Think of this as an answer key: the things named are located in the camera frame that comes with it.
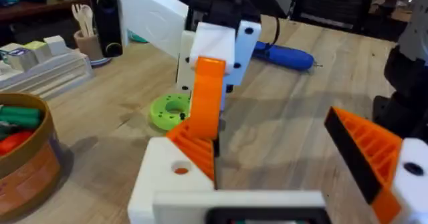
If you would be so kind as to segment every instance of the blue screwdriver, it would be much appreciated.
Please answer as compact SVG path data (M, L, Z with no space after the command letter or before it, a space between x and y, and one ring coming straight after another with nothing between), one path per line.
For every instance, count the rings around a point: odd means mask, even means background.
M315 62L312 55L302 50L278 45L270 46L260 41L255 45L253 57L299 71L310 69Z

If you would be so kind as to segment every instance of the white panel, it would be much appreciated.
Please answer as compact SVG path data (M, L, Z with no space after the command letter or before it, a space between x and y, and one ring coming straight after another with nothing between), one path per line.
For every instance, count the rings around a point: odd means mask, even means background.
M124 27L179 58L187 5L179 0L120 0Z
M191 68L190 63L186 62L186 58L190 56L194 38L195 32L192 31L183 31L181 35L179 68L177 70L177 89L179 90L182 90L183 86L187 86L188 91L191 91L195 83L195 71Z
M245 33L246 29L253 29L252 34ZM251 55L261 32L260 23L242 20L239 24L238 34L235 43L235 62L241 64L240 68L225 76L226 84L240 85L245 75L245 71L251 60Z
M428 145L416 138L406 138L400 151L392 190L402 205L399 223L411 223L418 216L428 214ZM414 175L405 168L414 163L422 168L423 175Z
M154 196L156 224L204 224L213 207L321 207L319 191L159 192Z
M177 163L189 170L173 172ZM213 182L166 137L151 138L128 205L131 224L154 224L153 196L157 191L211 191Z
M198 23L190 53L192 68L199 56L226 61L225 72L230 74L235 63L235 30L210 23Z

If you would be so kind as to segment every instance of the black speaker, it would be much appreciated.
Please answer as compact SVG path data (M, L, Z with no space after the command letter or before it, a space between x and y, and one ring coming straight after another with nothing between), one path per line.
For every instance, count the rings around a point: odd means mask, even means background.
M91 0L96 31L104 57L122 55L118 0Z

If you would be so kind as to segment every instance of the black chair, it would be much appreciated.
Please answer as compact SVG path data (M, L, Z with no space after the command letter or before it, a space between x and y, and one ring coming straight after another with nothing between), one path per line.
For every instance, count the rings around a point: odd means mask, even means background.
M372 0L292 0L291 19L360 33Z

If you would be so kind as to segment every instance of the round basket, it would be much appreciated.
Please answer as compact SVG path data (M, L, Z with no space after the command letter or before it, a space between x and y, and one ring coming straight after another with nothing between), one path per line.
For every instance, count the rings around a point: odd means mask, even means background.
M0 221L19 217L43 203L61 177L59 144L47 104L31 94L0 94L0 104L37 108L39 128L23 144L0 156Z

